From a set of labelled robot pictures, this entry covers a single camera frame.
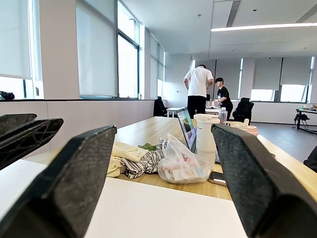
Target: fluorescent light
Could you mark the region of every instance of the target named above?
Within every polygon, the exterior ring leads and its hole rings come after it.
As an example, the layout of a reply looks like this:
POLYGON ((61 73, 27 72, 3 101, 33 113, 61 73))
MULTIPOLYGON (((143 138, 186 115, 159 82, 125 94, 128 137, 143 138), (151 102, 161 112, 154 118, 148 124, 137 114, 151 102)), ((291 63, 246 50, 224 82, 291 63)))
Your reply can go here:
POLYGON ((258 26, 237 26, 211 29, 212 32, 218 31, 238 31, 238 30, 253 30, 266 28, 282 28, 282 27, 303 27, 303 26, 317 26, 317 23, 292 23, 292 24, 274 24, 274 25, 258 25, 258 26))

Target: windowsill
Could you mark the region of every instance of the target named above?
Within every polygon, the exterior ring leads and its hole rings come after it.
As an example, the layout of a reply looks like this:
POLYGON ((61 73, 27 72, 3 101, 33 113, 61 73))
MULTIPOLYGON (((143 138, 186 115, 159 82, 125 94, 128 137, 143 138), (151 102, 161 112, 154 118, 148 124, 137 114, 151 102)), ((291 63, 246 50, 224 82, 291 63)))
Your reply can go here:
POLYGON ((313 103, 301 103, 301 102, 272 102, 272 101, 250 101, 251 103, 290 103, 290 104, 313 104, 313 103))
POLYGON ((153 101, 155 99, 14 99, 0 102, 69 102, 69 101, 153 101))

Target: white thermos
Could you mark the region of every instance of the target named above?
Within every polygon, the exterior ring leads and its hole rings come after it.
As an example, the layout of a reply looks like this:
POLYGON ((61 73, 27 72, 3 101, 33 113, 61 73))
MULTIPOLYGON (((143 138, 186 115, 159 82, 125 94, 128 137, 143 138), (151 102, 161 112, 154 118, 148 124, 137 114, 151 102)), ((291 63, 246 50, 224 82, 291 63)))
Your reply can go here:
POLYGON ((216 144, 214 142, 211 126, 220 123, 218 115, 196 114, 194 119, 197 120, 197 154, 211 160, 212 170, 216 157, 216 144))

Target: smartphone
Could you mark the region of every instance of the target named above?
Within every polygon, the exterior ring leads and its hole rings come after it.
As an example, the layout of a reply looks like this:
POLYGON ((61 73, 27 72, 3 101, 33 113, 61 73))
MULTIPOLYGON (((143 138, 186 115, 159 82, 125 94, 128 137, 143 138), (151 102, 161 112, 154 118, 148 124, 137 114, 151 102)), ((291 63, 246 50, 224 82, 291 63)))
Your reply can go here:
POLYGON ((208 181, 211 183, 215 183, 215 184, 227 187, 226 181, 224 180, 222 173, 212 171, 208 181))

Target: table leg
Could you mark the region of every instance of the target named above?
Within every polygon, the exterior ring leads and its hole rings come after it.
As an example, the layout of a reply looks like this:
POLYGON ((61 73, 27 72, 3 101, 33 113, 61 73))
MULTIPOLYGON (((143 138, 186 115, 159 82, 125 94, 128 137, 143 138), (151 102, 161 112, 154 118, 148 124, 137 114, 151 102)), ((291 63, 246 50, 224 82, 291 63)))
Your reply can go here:
POLYGON ((300 125, 301 125, 301 115, 302 115, 302 112, 299 111, 298 114, 299 114, 299 118, 298 118, 298 121, 297 121, 297 129, 299 130, 299 127, 300 127, 300 125))

